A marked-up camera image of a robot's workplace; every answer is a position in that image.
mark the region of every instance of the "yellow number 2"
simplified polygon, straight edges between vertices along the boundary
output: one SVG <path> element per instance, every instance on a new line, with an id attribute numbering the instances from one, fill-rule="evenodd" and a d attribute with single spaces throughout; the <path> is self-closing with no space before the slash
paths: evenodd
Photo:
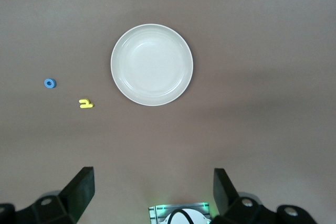
<path id="1" fill-rule="evenodd" d="M 82 109 L 88 109 L 88 108 L 92 108 L 94 106 L 93 103 L 90 103 L 89 99 L 80 99 L 79 103 L 84 103 L 84 104 L 80 105 L 80 107 Z"/>

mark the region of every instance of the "black cable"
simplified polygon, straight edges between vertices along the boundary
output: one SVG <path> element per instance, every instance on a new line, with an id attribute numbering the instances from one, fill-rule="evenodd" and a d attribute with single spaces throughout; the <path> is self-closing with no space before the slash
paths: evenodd
<path id="1" fill-rule="evenodd" d="M 174 211 L 172 211 L 172 213 L 169 216 L 168 222 L 167 224 L 170 224 L 170 222 L 172 222 L 172 219 L 174 217 L 175 214 L 177 214 L 178 212 L 180 212 L 181 214 L 184 215 L 184 217 L 187 219 L 187 221 L 189 222 L 189 224 L 194 224 L 193 220 L 190 218 L 190 216 L 186 213 L 186 211 L 182 210 L 182 209 L 175 209 Z"/>

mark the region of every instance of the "blue washer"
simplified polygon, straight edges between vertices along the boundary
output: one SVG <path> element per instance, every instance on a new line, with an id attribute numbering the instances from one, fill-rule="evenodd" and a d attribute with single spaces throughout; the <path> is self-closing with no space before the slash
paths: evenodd
<path id="1" fill-rule="evenodd" d="M 56 81 L 54 79 L 45 79 L 44 86 L 46 86 L 46 88 L 53 89 L 56 87 Z"/>

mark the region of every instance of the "gray table surface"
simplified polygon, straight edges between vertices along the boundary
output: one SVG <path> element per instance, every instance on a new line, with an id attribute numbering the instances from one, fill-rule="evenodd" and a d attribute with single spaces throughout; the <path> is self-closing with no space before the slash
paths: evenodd
<path id="1" fill-rule="evenodd" d="M 146 23 L 193 54 L 189 87 L 164 106 L 111 76 L 114 44 Z M 81 224 L 149 223 L 160 204 L 215 214 L 222 167 L 271 210 L 335 223 L 335 52 L 336 0 L 0 0 L 0 202 L 21 209 L 94 166 Z"/>

